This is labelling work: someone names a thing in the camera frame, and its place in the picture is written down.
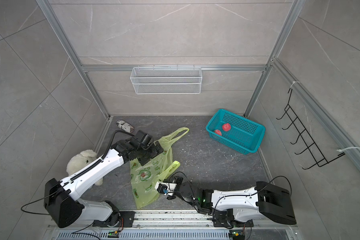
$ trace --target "white plush toy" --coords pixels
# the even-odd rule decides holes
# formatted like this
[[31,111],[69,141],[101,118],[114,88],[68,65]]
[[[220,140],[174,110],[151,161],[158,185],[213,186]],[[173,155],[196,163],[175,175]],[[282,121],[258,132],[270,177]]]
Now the white plush toy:
[[[67,173],[68,176],[74,174],[75,172],[81,170],[83,167],[87,166],[91,162],[96,160],[97,153],[92,150],[85,150],[80,152],[79,154],[75,155],[71,160],[68,162],[67,165]],[[100,186],[103,184],[103,178],[95,182],[96,186]]]

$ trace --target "white wire basket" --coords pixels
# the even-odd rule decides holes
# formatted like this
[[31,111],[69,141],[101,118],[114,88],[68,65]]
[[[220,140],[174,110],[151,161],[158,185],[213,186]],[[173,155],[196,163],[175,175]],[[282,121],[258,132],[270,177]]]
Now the white wire basket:
[[197,94],[201,92],[200,67],[138,67],[131,73],[137,94]]

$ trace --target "yellow plastic bag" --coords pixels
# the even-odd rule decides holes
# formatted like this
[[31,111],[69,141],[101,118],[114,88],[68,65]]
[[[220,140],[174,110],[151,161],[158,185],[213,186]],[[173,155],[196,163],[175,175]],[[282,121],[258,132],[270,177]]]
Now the yellow plastic bag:
[[159,193],[155,189],[156,182],[166,179],[180,166],[178,161],[172,162],[171,146],[188,131],[189,128],[181,127],[168,136],[160,138],[158,142],[163,148],[163,152],[144,166],[141,166],[137,159],[130,161],[132,191],[138,209],[147,206],[158,198]]

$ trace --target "teal plastic basket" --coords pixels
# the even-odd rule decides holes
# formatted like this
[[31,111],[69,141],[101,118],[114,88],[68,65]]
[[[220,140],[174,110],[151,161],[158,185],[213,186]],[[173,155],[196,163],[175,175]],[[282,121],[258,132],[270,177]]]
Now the teal plastic basket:
[[[223,124],[229,123],[231,129],[223,130]],[[222,136],[217,135],[215,130],[219,129]],[[220,109],[206,125],[209,136],[224,145],[242,153],[256,152],[263,140],[265,127],[254,121]]]

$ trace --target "black metal hook rack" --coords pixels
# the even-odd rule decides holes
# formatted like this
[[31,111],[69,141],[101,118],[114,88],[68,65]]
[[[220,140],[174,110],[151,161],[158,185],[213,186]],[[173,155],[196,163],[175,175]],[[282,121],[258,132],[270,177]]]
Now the black metal hook rack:
[[[280,119],[282,119],[285,115],[287,115],[288,116],[288,118],[292,121],[291,122],[291,124],[287,127],[287,128],[282,128],[283,130],[287,130],[290,126],[294,126],[295,128],[296,128],[296,130],[297,130],[297,132],[299,133],[299,135],[298,135],[298,138],[296,139],[296,141],[294,142],[294,143],[292,143],[291,142],[291,144],[296,144],[297,142],[298,142],[298,140],[299,140],[299,138],[301,137],[301,139],[303,140],[303,142],[304,142],[304,144],[305,144],[305,146],[306,146],[306,148],[303,150],[303,151],[301,151],[300,153],[296,153],[295,152],[295,154],[296,155],[300,155],[300,154],[302,154],[303,152],[305,152],[306,150],[308,150],[309,151],[309,153],[311,154],[311,156],[313,157],[313,159],[315,160],[315,164],[313,164],[312,166],[310,166],[310,167],[308,167],[308,168],[303,168],[302,167],[302,169],[304,169],[304,170],[307,170],[307,169],[310,169],[311,167],[313,167],[313,166],[315,166],[315,165],[317,165],[317,166],[319,166],[319,167],[322,167],[322,166],[324,166],[324,165],[327,165],[328,163],[330,163],[330,162],[332,162],[332,161],[335,161],[336,159],[338,159],[339,157],[342,157],[342,156],[344,156],[345,155],[345,153],[340,153],[339,155],[337,155],[337,157],[336,158],[334,158],[334,159],[332,159],[332,160],[330,160],[330,161],[328,161],[327,159],[326,159],[326,157],[324,156],[324,154],[321,152],[321,150],[320,150],[320,148],[317,146],[317,144],[316,144],[316,142],[314,141],[314,139],[312,138],[312,136],[311,136],[311,134],[308,132],[308,130],[306,129],[306,127],[304,126],[304,124],[301,122],[301,120],[299,119],[299,117],[298,117],[298,115],[295,113],[295,111],[291,108],[291,106],[289,105],[289,101],[291,100],[291,95],[292,95],[292,88],[290,88],[289,90],[288,90],[288,93],[289,93],[289,99],[288,99],[288,103],[287,103],[287,105],[285,106],[285,108],[284,108],[284,114],[283,114],[283,116],[281,116],[281,118],[276,118],[277,120],[280,120]],[[294,119],[294,120],[292,120],[292,118],[291,118],[291,116],[288,114],[288,110],[291,110],[292,112],[293,112],[293,114],[295,114],[295,116],[296,116],[296,118]],[[300,122],[300,124],[303,126],[303,130],[300,132],[299,131],[299,129],[297,128],[297,126],[296,126],[296,124],[295,124],[295,122],[296,121],[299,121]],[[308,146],[308,144],[307,144],[307,141],[304,139],[304,137],[302,136],[302,133],[303,132],[307,132],[307,134],[308,134],[308,136],[311,138],[311,140],[312,140],[312,144],[310,144],[309,146]],[[320,161],[317,161],[316,160],[316,158],[315,158],[315,156],[313,155],[313,153],[312,153],[312,151],[310,150],[310,147],[312,147],[312,146],[316,146],[317,147],[317,149],[319,150],[319,152],[320,152],[320,154],[321,154],[321,156],[322,156],[322,159],[320,160]]]

